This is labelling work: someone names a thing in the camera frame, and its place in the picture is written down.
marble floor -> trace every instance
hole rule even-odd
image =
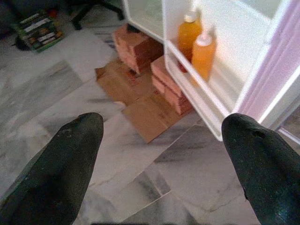
[[[66,37],[42,53],[0,40],[0,197],[63,124],[98,112],[104,137],[74,225],[258,225],[223,143],[195,112],[145,144],[95,82],[94,68],[117,57],[111,33],[125,21],[101,7],[81,31],[59,19]]]

plastic bottle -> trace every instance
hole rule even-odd
[[[197,20],[197,13],[190,11],[184,15],[184,23],[178,29],[178,48],[188,61],[192,60],[193,43],[202,32],[202,26]]]
[[[205,81],[210,77],[216,47],[216,40],[207,31],[199,35],[194,42],[192,65]]]

orange liquid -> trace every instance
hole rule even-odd
[[[178,48],[188,61],[192,60],[193,43],[202,32],[202,26],[198,22],[184,22],[178,30]]]
[[[208,46],[199,46],[194,43],[192,64],[205,81],[208,81],[210,77],[216,47],[215,39]]]

cardboard box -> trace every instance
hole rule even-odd
[[[153,72],[153,85],[165,97],[166,101],[174,107],[178,114],[193,108],[180,87],[166,70],[163,56],[151,63],[151,70]]]
[[[146,143],[166,131],[183,118],[166,102],[152,85],[151,70],[135,74],[120,60],[97,68],[97,82],[113,101],[121,101],[127,107],[122,113],[130,120]]]
[[[180,87],[173,80],[171,75],[165,68],[165,58],[161,56],[151,63],[151,70],[153,74],[161,80],[166,86],[168,86],[178,97],[183,97],[184,94],[181,91]]]
[[[159,80],[157,79],[155,76],[152,76],[152,84],[154,87],[156,87],[156,89],[162,94],[165,94],[165,85]]]
[[[132,70],[141,74],[150,67],[150,63],[163,55],[163,45],[148,35],[127,31],[127,24],[112,35],[121,61]]]

flattened cardboard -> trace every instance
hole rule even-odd
[[[190,112],[182,115],[176,113],[154,89],[150,70],[136,75],[120,60],[116,60],[95,71],[97,82],[110,98],[127,106],[122,113],[146,143],[151,142]]]
[[[97,82],[113,101],[130,105],[139,97],[151,93],[150,70],[142,75],[136,74],[120,60],[108,63],[104,68],[96,68]]]
[[[165,98],[155,91],[139,98],[122,112],[145,142],[149,143],[190,111],[178,115]]]

